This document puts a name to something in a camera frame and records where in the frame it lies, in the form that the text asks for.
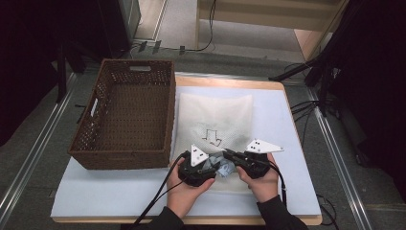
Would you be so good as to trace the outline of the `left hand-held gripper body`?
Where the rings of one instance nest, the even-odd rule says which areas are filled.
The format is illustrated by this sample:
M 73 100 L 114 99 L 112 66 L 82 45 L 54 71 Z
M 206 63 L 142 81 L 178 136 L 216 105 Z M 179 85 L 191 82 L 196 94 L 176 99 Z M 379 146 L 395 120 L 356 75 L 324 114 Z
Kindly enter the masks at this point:
M 203 169 L 209 154 L 196 145 L 191 145 L 191 149 L 182 153 L 181 157 L 184 158 L 184 161 L 179 165 L 178 177 L 187 185 L 199 187 L 208 179 L 216 177 L 216 174 Z

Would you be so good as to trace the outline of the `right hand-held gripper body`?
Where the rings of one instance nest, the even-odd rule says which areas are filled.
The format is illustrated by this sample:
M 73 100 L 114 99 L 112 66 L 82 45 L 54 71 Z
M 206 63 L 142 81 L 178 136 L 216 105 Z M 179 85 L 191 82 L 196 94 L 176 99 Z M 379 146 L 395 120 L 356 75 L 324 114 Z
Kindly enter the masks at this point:
M 235 165 L 242 167 L 253 179 L 264 177 L 270 169 L 279 171 L 278 167 L 271 163 L 267 154 L 283 151 L 283 147 L 269 142 L 254 139 L 245 149 L 245 152 L 237 152 Z

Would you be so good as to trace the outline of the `light blue garment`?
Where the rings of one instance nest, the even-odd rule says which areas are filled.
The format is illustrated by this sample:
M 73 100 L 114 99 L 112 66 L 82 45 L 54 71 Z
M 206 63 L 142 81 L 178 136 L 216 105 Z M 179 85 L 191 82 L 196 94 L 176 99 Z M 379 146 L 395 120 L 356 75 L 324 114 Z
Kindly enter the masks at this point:
M 227 177 L 236 171 L 235 164 L 225 159 L 222 152 L 210 154 L 209 157 L 211 156 L 219 156 L 221 159 L 221 161 L 216 164 L 220 166 L 220 169 L 217 171 L 217 174 L 219 174 L 221 177 Z M 208 170 L 210 167 L 211 166 L 206 165 L 206 162 L 203 165 L 204 170 Z

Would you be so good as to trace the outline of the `brown wicker basket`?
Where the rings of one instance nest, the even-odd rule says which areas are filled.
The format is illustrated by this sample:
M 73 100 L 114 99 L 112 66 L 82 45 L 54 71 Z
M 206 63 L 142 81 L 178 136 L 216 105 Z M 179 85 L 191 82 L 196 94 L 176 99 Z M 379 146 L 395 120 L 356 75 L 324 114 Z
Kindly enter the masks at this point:
M 104 60 L 68 153 L 87 170 L 166 167 L 175 90 L 170 60 Z

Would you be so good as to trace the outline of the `person's left hand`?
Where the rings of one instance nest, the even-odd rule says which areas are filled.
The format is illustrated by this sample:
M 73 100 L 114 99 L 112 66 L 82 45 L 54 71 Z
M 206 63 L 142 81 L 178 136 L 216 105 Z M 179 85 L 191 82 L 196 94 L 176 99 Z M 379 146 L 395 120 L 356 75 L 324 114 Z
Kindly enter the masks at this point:
M 173 171 L 167 182 L 167 187 L 169 188 L 167 207 L 180 219 L 190 211 L 197 199 L 214 184 L 213 178 L 206 180 L 199 187 L 193 187 L 183 183 L 178 176 L 179 166 L 183 161 L 184 158 L 180 158 L 177 163 L 172 162 L 171 166 L 173 167 Z

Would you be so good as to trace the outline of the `person's right hand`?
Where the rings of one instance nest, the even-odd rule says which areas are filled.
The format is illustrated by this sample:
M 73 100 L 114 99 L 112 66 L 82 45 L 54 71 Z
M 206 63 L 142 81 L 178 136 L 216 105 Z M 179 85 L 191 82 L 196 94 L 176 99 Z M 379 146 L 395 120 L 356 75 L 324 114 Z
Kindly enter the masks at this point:
M 279 174 L 270 169 L 264 177 L 253 179 L 240 166 L 237 166 L 239 178 L 245 182 L 258 202 L 264 203 L 279 195 Z

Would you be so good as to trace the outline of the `white table mat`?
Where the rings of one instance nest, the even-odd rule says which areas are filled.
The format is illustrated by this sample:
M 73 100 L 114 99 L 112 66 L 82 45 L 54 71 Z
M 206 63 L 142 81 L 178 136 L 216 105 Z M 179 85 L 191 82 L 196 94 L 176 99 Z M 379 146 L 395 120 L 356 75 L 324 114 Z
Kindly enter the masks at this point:
M 252 136 L 283 148 L 273 154 L 286 185 L 289 212 L 308 225 L 321 223 L 321 210 L 305 162 L 297 130 L 283 90 L 179 86 L 177 93 L 213 98 L 253 97 Z M 61 179 L 51 217 L 56 222 L 126 222 L 138 217 L 155 196 L 166 169 L 91 171 L 71 159 Z M 262 221 L 254 196 L 238 177 L 229 177 L 238 192 L 217 188 L 227 179 L 218 177 L 199 197 L 186 217 L 188 224 L 233 224 L 246 219 Z

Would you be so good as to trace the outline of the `black metal stand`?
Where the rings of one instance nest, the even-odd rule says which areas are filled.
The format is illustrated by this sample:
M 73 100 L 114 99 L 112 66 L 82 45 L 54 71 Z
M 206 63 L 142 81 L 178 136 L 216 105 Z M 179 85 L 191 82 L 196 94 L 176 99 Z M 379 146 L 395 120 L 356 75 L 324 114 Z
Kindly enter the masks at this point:
M 339 45 L 344 42 L 345 36 L 350 31 L 350 24 L 362 5 L 363 0 L 349 0 L 344 8 L 343 16 L 338 24 L 336 31 L 327 43 L 325 49 L 315 58 L 300 64 L 276 77 L 270 77 L 270 81 L 284 81 L 289 77 L 296 75 L 308 68 L 310 71 L 304 78 L 307 87 L 313 87 L 317 82 L 321 83 L 318 95 L 318 107 L 324 117 L 327 116 L 327 85 L 332 77 L 332 70 L 338 59 Z

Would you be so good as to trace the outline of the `light wooden shelf unit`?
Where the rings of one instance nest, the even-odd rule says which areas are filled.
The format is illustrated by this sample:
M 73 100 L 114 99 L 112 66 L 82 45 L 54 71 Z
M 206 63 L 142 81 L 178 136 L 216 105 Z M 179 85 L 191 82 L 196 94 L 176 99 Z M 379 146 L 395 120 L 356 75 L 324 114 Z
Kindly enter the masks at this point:
M 216 0 L 217 21 L 293 29 L 305 60 L 340 24 L 350 0 Z

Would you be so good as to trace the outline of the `dark cabinet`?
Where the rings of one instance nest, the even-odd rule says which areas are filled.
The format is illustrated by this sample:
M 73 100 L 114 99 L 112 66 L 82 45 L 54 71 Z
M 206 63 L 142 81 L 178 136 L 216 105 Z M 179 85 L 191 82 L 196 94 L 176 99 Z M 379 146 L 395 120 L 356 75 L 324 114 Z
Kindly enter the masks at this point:
M 141 20 L 139 0 L 98 0 L 108 58 L 130 50 Z

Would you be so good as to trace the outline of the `black stand leg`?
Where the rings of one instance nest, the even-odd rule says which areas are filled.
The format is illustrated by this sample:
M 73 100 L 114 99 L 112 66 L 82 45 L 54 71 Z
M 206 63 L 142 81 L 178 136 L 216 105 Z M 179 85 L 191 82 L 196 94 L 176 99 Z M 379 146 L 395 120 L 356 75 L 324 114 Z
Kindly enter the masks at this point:
M 57 49 L 57 98 L 59 104 L 67 93 L 66 63 L 69 63 L 74 73 L 82 73 L 85 63 L 81 58 L 81 47 L 73 41 L 63 41 Z

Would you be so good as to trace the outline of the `metal floor rail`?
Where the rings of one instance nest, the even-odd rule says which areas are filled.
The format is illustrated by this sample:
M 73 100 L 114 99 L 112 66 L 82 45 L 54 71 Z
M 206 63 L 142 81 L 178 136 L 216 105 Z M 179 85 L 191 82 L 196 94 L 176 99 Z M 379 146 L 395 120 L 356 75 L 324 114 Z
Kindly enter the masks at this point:
M 62 114 L 66 100 L 56 102 L 57 88 L 52 89 L 19 126 L 11 139 L 0 147 L 0 217 L 7 213 L 23 190 L 27 171 L 45 146 L 56 118 Z
M 365 206 L 355 188 L 327 118 L 322 114 L 319 108 L 316 109 L 315 114 L 358 230 L 373 230 Z

